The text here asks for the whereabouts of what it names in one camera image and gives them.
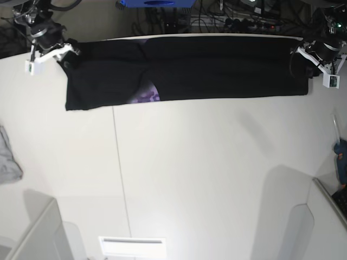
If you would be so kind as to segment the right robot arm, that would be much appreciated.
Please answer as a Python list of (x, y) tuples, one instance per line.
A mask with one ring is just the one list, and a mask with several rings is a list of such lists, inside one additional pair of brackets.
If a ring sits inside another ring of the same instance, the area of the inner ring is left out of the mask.
[(14, 22), (24, 25), (30, 32), (33, 44), (50, 51), (65, 45), (63, 32), (66, 27), (52, 19), (54, 11), (70, 11), (81, 2), (74, 1), (68, 6), (56, 6), (51, 1), (25, 1), (14, 5)]

